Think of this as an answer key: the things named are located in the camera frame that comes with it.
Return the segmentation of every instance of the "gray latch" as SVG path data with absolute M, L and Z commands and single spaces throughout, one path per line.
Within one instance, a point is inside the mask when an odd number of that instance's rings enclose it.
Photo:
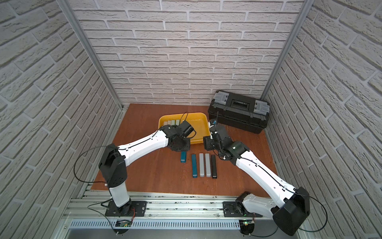
M 222 91 L 215 93 L 214 95 L 215 103 L 225 105 L 225 103 L 227 103 L 228 95 L 229 93 L 222 92 Z
M 257 113 L 257 114 L 267 115 L 267 113 L 269 113 L 268 103 L 266 103 L 264 101 L 256 100 L 255 101 L 255 109 L 253 110 L 253 112 Z

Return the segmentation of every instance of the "toolbox handle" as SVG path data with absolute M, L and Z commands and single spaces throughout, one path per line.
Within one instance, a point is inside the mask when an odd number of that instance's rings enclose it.
M 243 109 L 246 111 L 249 109 L 249 103 L 248 102 L 238 101 L 237 99 L 232 100 L 231 106 L 238 108 L 238 109 Z

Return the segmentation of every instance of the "blue block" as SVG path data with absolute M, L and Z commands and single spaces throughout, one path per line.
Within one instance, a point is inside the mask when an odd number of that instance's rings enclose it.
M 191 155 L 191 159 L 192 159 L 192 177 L 197 177 L 196 154 Z
M 181 163 L 185 163 L 186 162 L 186 156 L 187 156 L 187 152 L 182 152 L 181 155 L 180 155 L 180 162 Z

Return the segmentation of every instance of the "black mounting plate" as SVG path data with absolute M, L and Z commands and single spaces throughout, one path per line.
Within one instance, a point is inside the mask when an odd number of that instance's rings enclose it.
M 131 201 L 131 207 L 135 209 L 135 216 L 144 216 L 144 212 L 146 211 L 146 201 Z M 133 216 L 134 211 L 131 210 L 127 215 L 123 216 Z M 107 206 L 105 216 L 121 216 L 121 213 L 118 211 L 117 206 L 114 201 L 110 201 Z
M 247 214 L 246 216 L 242 216 L 236 212 L 236 202 L 223 202 L 223 211 L 225 218 L 251 218 L 253 217 L 252 213 Z M 257 218 L 262 218 L 262 215 L 255 213 Z

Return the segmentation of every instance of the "brick wallpaper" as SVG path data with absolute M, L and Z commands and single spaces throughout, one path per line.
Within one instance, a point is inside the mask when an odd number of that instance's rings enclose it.
M 124 104 L 260 97 L 302 1 L 70 0 Z
M 267 97 L 280 173 L 328 210 L 317 238 L 382 235 L 381 20 L 381 0 L 316 0 Z
M 1 2 L 0 237 L 50 238 L 117 107 L 56 1 Z

